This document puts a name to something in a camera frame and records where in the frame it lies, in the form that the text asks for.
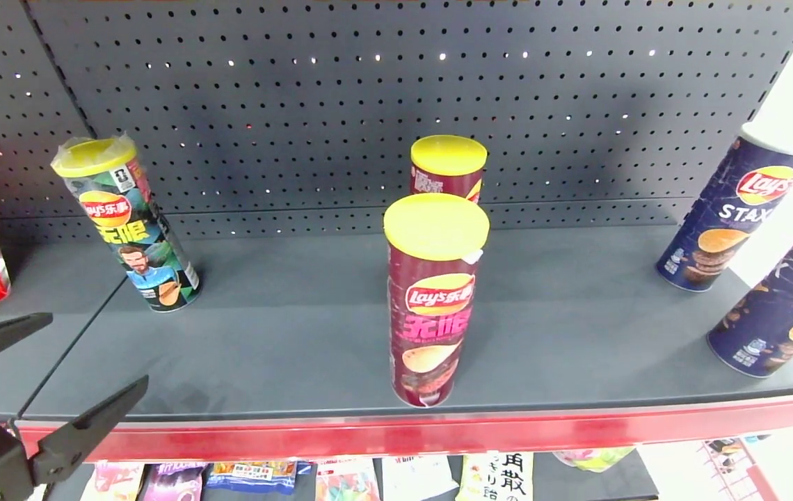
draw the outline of lay's chip can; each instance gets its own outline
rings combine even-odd
[[[722,362],[767,377],[793,358],[793,248],[706,334]]]
[[[411,406],[435,406],[453,387],[489,218],[462,197],[415,194],[387,208],[384,235],[393,388]]]
[[[704,292],[793,186],[793,152],[773,130],[743,124],[739,137],[685,216],[657,272],[679,288]]]
[[[196,298],[199,277],[152,199],[129,137],[71,140],[60,147],[51,166],[149,308],[179,310]]]
[[[422,137],[412,145],[410,193],[450,193],[477,203],[488,155],[469,137]]]

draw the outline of perforated metal panel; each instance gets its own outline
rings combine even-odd
[[[85,136],[65,86],[18,2],[0,2],[0,216],[81,213],[47,167],[56,147]]]
[[[488,147],[484,203],[687,199],[793,50],[791,0],[29,12],[88,124],[136,139],[169,214],[384,207],[407,193],[412,142],[437,133]],[[221,234],[266,229],[250,220]]]
[[[693,199],[589,200],[588,202],[496,203],[486,205],[492,228],[542,226],[670,225]],[[295,237],[308,234],[381,232],[383,208],[212,212],[168,217],[182,238]],[[99,237],[89,222],[72,218],[19,218],[2,221],[8,238],[69,241]]]

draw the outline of pink snack package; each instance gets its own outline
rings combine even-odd
[[[144,463],[95,464],[81,501],[136,501],[143,482]]]
[[[202,472],[208,463],[154,464],[145,501],[200,501]]]

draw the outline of dark red chip can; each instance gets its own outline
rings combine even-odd
[[[449,193],[477,203],[486,149],[461,136],[427,136],[412,145],[410,193]]]
[[[453,387],[489,218],[458,196],[415,194],[387,209],[384,235],[394,391],[411,406],[435,406]]]

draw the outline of red shelf trim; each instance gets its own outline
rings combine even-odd
[[[59,424],[21,421],[28,453]],[[552,412],[221,422],[116,428],[88,461],[238,461],[342,454],[567,450],[705,440],[793,426],[793,397]]]

